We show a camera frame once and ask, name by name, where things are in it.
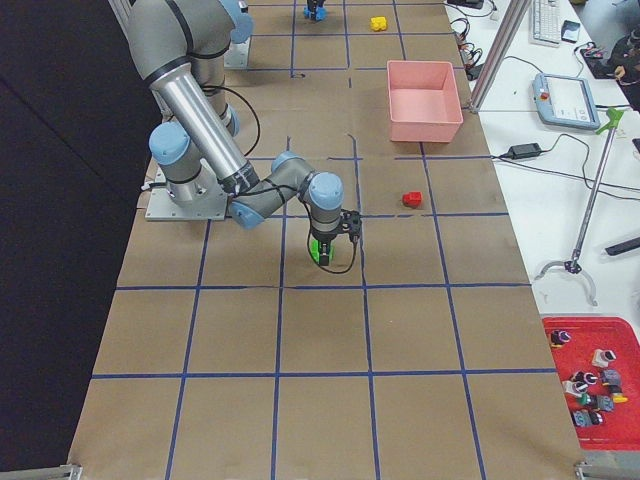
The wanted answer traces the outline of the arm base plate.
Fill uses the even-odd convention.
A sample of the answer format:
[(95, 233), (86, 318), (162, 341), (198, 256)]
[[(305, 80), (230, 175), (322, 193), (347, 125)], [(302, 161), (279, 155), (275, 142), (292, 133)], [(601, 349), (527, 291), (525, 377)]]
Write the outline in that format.
[(201, 164), (199, 175), (189, 183), (169, 182), (160, 167), (150, 189), (145, 218), (148, 221), (222, 221), (227, 210), (227, 195), (211, 168)]
[(243, 43), (231, 43), (224, 54), (224, 67), (230, 70), (247, 70), (249, 67), (251, 39)]

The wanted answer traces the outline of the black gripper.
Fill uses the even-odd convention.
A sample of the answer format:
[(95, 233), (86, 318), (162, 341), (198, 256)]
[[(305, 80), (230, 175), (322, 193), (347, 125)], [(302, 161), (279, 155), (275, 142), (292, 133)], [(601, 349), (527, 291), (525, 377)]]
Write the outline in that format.
[(319, 265), (328, 266), (332, 258), (332, 242), (337, 237), (335, 230), (321, 231), (314, 227), (311, 228), (311, 236), (317, 244), (319, 250)]

